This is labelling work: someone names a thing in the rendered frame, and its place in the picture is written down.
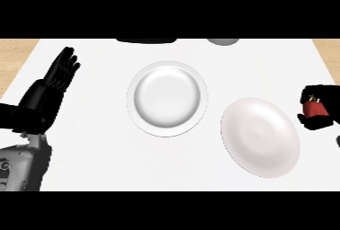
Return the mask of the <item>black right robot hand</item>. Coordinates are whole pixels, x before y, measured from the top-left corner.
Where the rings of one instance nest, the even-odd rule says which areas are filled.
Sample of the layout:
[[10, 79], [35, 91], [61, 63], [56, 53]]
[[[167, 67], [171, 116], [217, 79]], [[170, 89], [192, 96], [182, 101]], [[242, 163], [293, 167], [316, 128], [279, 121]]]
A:
[[309, 95], [313, 95], [321, 100], [328, 116], [315, 116], [307, 119], [304, 113], [299, 114], [297, 118], [304, 128], [316, 130], [330, 127], [334, 122], [340, 124], [340, 85], [307, 85], [301, 91], [301, 105]]

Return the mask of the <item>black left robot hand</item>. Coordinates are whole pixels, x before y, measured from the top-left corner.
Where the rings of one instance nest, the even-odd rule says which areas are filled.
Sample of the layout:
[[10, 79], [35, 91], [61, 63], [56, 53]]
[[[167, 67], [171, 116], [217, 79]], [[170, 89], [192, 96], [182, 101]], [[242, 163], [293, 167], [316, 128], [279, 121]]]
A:
[[63, 94], [80, 68], [74, 48], [61, 51], [43, 79], [34, 81], [19, 104], [0, 103], [0, 128], [15, 133], [44, 134], [59, 113]]

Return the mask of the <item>red bell pepper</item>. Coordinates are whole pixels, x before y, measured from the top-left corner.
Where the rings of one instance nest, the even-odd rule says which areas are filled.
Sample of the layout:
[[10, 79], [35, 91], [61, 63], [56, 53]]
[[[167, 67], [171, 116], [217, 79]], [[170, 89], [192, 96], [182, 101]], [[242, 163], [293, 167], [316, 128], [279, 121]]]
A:
[[303, 113], [307, 119], [315, 116], [328, 116], [321, 100], [313, 95], [309, 95], [303, 103]]

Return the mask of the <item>white flat plate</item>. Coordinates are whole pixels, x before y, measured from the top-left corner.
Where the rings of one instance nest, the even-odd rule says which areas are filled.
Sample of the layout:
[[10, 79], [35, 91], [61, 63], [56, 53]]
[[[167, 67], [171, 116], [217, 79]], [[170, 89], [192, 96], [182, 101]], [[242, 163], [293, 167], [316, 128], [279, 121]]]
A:
[[239, 167], [256, 176], [278, 178], [297, 164], [300, 140], [281, 109], [257, 98], [242, 98], [226, 108], [220, 135]]

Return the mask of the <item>white rimmed plate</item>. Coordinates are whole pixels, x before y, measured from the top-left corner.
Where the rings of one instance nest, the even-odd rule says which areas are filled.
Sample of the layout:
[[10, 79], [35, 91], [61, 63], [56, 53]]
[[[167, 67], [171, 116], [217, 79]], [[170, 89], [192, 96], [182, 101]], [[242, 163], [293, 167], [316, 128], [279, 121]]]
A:
[[199, 123], [208, 103], [197, 70], [176, 61], [157, 62], [137, 72], [126, 93], [126, 109], [137, 127], [157, 137], [174, 137]]

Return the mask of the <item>black flat object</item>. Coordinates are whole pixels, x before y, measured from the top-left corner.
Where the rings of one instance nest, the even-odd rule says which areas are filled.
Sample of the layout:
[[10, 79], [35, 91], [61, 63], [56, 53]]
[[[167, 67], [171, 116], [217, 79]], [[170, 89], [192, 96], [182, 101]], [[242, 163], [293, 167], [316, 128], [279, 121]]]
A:
[[121, 42], [137, 44], [167, 44], [173, 43], [176, 39], [117, 39]]

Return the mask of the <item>grey round object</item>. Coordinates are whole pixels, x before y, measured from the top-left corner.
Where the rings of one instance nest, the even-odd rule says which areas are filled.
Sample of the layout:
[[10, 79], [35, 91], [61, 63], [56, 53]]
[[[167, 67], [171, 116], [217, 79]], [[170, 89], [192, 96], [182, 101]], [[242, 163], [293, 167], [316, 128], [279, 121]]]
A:
[[207, 39], [217, 46], [229, 46], [238, 42], [239, 39]]

